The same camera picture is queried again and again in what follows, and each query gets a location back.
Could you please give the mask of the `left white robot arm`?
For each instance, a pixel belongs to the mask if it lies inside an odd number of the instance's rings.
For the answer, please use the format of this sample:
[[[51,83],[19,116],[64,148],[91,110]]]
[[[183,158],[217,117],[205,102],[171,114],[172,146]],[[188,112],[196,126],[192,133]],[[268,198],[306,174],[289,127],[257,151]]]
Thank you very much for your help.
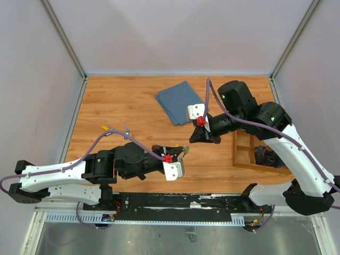
[[[160,172],[167,181],[175,181],[184,175],[188,149],[153,145],[146,152],[129,142],[62,164],[35,166],[20,160],[15,168],[19,181],[10,185],[8,195],[23,204],[64,200],[108,210],[119,204],[112,190],[118,177],[144,180],[148,173]]]

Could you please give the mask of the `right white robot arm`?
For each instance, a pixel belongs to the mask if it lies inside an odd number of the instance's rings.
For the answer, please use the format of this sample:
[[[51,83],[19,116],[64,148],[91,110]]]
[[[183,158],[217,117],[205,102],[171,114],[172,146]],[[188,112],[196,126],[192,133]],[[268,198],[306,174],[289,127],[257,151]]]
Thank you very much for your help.
[[[208,114],[208,102],[187,107],[195,127],[189,142],[220,143],[221,136],[242,130],[257,137],[283,161],[294,175],[290,182],[275,185],[250,184],[241,195],[244,211],[259,206],[288,206],[310,216],[328,211],[339,192],[339,176],[327,171],[299,136],[286,110],[275,102],[258,104],[246,83],[231,81],[213,89],[207,80],[207,94],[212,93],[224,113]]]

